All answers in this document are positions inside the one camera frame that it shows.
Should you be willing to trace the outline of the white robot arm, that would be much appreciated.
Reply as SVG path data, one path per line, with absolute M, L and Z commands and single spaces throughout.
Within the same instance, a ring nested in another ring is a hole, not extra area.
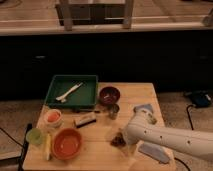
M 213 162 L 213 133 L 158 126 L 154 119 L 150 110 L 136 110 L 122 131 L 125 142 L 142 140 Z

